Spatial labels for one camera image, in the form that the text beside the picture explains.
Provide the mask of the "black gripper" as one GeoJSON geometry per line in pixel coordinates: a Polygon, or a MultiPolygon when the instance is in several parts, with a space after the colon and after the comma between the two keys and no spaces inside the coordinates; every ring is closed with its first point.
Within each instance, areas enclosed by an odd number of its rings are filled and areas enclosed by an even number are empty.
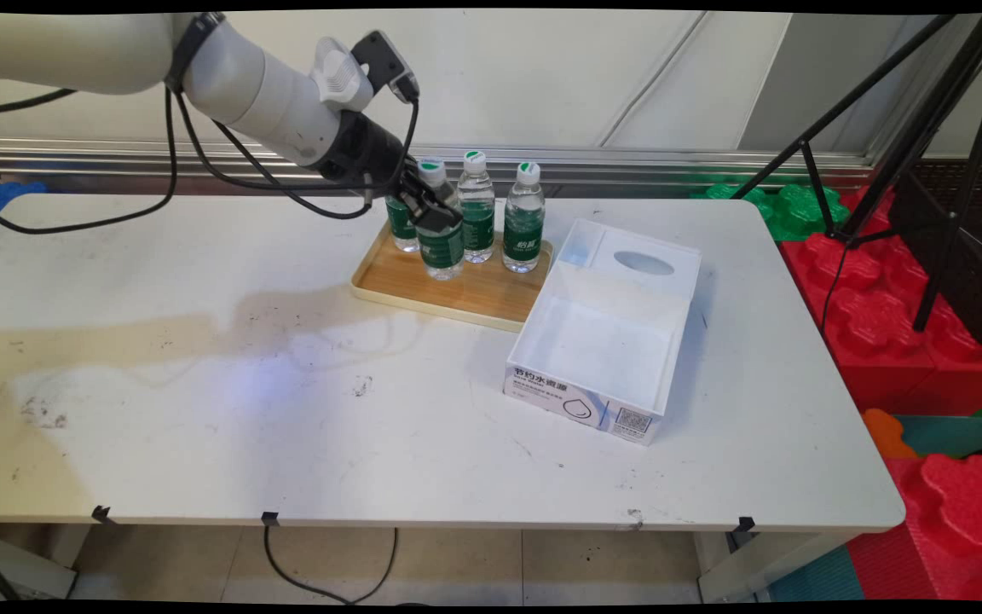
{"type": "Polygon", "coordinates": [[[395,183],[394,198],[404,203],[410,222],[420,232],[443,233],[461,225],[463,214],[448,180],[432,186],[424,177],[402,172],[406,159],[407,151],[397,136],[363,113],[343,110],[338,134],[317,162],[317,171],[338,185],[395,183]]]}

